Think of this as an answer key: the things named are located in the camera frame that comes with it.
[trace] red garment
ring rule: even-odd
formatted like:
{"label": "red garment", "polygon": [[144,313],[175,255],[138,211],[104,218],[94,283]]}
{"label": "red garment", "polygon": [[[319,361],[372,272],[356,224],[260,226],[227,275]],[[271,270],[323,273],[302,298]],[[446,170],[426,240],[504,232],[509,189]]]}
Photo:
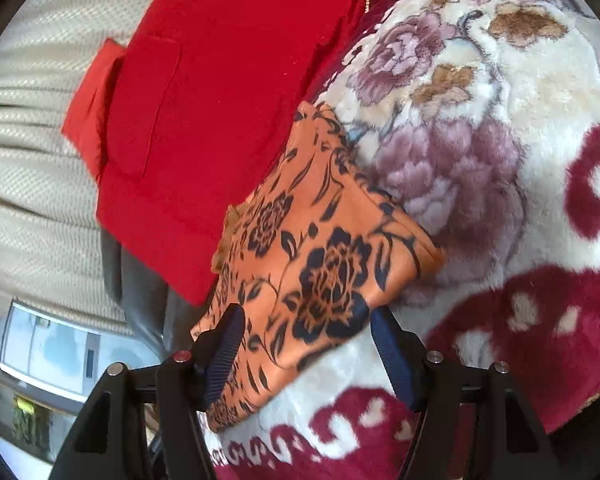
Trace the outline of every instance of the red garment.
{"label": "red garment", "polygon": [[202,304],[229,204],[264,179],[365,0],[154,0],[111,104],[98,220]]}
{"label": "red garment", "polygon": [[69,139],[96,182],[107,161],[104,153],[107,113],[125,47],[106,40],[69,105],[62,134]]}

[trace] beige fabric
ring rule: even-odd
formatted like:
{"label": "beige fabric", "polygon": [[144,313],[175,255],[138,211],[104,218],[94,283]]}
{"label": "beige fabric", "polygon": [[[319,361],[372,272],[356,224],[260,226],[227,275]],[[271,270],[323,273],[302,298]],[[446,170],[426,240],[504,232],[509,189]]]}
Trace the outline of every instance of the beige fabric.
{"label": "beige fabric", "polygon": [[27,0],[0,37],[0,296],[129,333],[106,296],[96,188],[59,128],[105,38],[151,0]]}

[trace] orange cloth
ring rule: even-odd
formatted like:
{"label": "orange cloth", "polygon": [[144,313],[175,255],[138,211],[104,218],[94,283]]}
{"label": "orange cloth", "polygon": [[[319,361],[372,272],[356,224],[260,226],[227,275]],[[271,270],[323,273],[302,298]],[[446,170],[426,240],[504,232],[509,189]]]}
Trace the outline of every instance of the orange cloth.
{"label": "orange cloth", "polygon": [[125,52],[126,48],[113,40],[104,42],[84,75],[62,125],[62,134],[74,144],[97,183],[107,162],[107,117]]}
{"label": "orange cloth", "polygon": [[357,334],[371,311],[434,272],[443,251],[350,158],[327,106],[302,103],[286,152],[232,232],[209,311],[191,335],[239,303],[246,329],[221,399],[218,430],[256,412],[321,352]]}

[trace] floral blanket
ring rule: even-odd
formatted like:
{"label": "floral blanket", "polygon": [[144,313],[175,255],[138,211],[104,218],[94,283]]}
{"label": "floral blanket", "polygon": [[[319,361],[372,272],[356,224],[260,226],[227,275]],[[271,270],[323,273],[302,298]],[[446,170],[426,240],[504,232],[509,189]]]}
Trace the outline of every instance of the floral blanket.
{"label": "floral blanket", "polygon": [[[505,360],[547,431],[600,393],[600,22],[583,0],[396,0],[318,100],[446,249],[393,305],[429,349]],[[363,330],[206,433],[221,479],[392,479],[413,415]]]}

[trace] metal screw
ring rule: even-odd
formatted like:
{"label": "metal screw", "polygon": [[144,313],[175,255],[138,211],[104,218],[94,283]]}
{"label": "metal screw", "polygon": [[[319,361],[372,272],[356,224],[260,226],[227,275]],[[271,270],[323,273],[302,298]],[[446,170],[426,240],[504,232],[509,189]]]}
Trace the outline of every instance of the metal screw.
{"label": "metal screw", "polygon": [[499,374],[508,374],[511,368],[509,367],[509,363],[506,361],[496,361],[493,364],[493,369],[497,371]]}
{"label": "metal screw", "polygon": [[438,352],[437,350],[432,350],[431,352],[427,352],[427,361],[429,361],[430,363],[437,365],[444,360],[445,360],[445,357],[442,355],[442,352]]}
{"label": "metal screw", "polygon": [[179,350],[173,355],[173,360],[177,363],[186,363],[189,359],[191,359],[189,350]]}
{"label": "metal screw", "polygon": [[112,365],[109,365],[109,368],[107,368],[107,374],[115,377],[116,375],[120,375],[124,369],[125,365],[122,363],[113,363]]}

